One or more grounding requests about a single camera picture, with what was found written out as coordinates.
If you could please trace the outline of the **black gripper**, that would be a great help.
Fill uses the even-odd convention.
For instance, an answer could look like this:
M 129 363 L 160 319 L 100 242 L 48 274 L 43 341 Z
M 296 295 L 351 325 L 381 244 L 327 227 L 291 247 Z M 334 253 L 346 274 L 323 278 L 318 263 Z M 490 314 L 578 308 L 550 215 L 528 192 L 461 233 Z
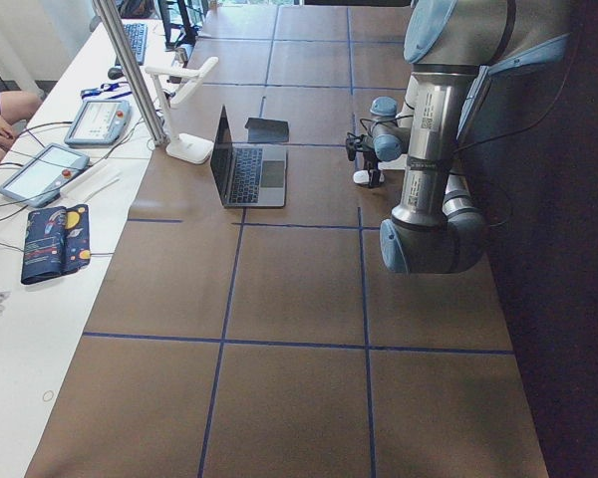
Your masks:
M 363 151 L 363 158 L 365 170 L 368 172 L 368 187 L 379 187 L 381 185 L 381 169 L 376 152 L 371 148 L 366 149 Z

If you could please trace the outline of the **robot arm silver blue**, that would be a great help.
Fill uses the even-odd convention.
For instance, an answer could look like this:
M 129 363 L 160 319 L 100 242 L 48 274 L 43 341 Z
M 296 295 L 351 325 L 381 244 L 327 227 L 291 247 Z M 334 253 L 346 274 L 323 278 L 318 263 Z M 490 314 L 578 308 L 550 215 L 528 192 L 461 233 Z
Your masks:
M 378 162 L 407 158 L 401 200 L 380 227 L 388 269 L 462 272 L 483 253 L 486 221 L 451 175 L 463 105 L 481 69 L 496 74 L 560 60 L 571 1 L 416 1 L 405 37 L 412 67 L 402 112 L 374 100 L 366 146 Z

